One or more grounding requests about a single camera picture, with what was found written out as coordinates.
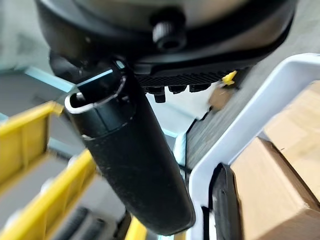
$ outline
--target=black cylindrical handle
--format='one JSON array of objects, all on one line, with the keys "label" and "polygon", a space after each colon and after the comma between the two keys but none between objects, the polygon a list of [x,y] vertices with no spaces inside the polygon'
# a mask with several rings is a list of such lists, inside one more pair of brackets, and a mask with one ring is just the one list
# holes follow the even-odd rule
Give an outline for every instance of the black cylindrical handle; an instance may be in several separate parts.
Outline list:
[{"label": "black cylindrical handle", "polygon": [[135,78],[123,77],[99,102],[71,95],[65,106],[103,176],[144,226],[167,236],[195,223],[178,164]]}]

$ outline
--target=rubber grip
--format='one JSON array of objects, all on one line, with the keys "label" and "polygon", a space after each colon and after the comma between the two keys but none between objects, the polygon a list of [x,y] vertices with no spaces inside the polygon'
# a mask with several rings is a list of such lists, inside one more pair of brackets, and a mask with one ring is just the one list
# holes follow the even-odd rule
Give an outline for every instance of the rubber grip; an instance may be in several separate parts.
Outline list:
[{"label": "rubber grip", "polygon": [[72,109],[74,100],[66,99],[71,121],[129,212],[160,235],[190,228],[195,211],[179,166],[135,79],[93,108]]}]

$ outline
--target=yellow bin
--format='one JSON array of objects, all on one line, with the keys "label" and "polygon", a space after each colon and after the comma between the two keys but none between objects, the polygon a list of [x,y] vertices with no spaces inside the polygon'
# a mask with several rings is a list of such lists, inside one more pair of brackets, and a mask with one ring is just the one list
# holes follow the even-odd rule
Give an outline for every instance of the yellow bin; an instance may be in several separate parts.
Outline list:
[{"label": "yellow bin", "polygon": [[[50,115],[60,115],[62,111],[63,106],[51,101],[0,125],[0,194],[45,159]],[[49,240],[95,175],[96,165],[85,150],[0,233],[0,240]],[[133,217],[125,240],[145,240],[146,236],[147,229]]]}]

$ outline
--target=brown cardboard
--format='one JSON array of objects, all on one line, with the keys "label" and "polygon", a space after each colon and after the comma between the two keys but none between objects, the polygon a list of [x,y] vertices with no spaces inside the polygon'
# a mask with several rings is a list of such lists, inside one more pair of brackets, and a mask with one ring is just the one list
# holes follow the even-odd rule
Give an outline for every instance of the brown cardboard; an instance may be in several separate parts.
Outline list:
[{"label": "brown cardboard", "polygon": [[215,109],[220,111],[225,107],[233,95],[232,89],[216,87],[209,98],[209,104]]},{"label": "brown cardboard", "polygon": [[320,239],[320,208],[270,142],[255,138],[231,168],[244,240]]},{"label": "brown cardboard", "polygon": [[320,200],[320,81],[275,116],[264,131]]}]

